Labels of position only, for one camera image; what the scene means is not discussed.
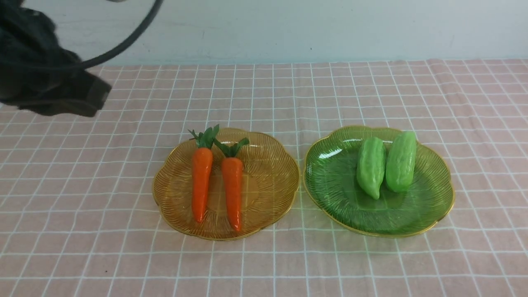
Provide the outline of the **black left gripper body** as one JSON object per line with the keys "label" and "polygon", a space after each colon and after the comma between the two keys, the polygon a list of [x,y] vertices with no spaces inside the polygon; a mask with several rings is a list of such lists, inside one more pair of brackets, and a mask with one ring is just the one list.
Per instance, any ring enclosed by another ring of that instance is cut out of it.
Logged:
{"label": "black left gripper body", "polygon": [[24,106],[31,97],[85,73],[49,73],[22,67],[73,64],[80,57],[61,47],[49,17],[21,4],[21,0],[1,2],[1,103],[11,106]]}

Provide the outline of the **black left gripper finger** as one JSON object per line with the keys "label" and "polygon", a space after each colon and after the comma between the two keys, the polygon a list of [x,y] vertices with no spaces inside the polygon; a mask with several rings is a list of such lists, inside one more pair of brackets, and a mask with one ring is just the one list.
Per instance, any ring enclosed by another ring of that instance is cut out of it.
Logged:
{"label": "black left gripper finger", "polygon": [[25,104],[25,110],[42,116],[63,113],[82,117],[95,117],[102,110],[112,86],[91,73],[78,73],[64,80],[59,86],[33,96]]}

